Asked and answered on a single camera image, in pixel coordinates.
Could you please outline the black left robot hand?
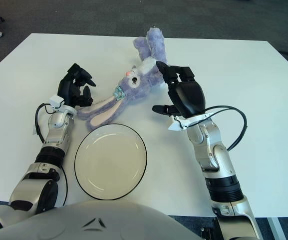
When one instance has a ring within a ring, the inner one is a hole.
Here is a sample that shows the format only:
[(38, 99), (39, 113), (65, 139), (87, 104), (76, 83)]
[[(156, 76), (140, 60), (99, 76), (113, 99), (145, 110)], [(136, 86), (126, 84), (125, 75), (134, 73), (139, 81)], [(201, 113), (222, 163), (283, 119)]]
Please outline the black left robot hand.
[(74, 63), (67, 71), (65, 77), (60, 81), (57, 95), (64, 99), (64, 104), (75, 108), (89, 107), (93, 103), (89, 86), (96, 87), (92, 76), (78, 64)]

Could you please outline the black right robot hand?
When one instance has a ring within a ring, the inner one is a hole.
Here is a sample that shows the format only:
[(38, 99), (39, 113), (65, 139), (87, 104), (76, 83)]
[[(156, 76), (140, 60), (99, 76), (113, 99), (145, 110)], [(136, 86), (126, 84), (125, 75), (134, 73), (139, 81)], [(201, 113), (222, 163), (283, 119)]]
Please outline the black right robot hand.
[(155, 105), (152, 111), (166, 116), (182, 116), (186, 119), (203, 114), (206, 102), (201, 86), (195, 81), (188, 66), (168, 66), (157, 61), (156, 66), (168, 85), (172, 105)]

